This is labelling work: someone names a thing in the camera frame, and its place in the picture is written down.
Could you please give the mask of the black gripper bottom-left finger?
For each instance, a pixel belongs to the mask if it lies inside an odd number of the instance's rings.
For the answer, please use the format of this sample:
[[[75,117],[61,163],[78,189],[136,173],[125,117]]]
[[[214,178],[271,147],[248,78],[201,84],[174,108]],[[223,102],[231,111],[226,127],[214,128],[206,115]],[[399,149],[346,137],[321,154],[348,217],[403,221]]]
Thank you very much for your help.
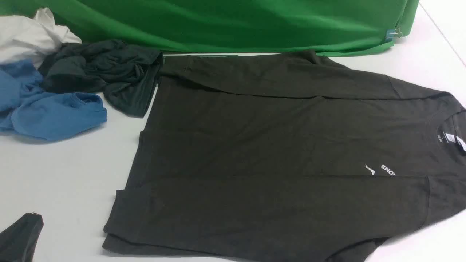
[[[25,213],[0,234],[1,262],[31,262],[44,226],[42,216]]]

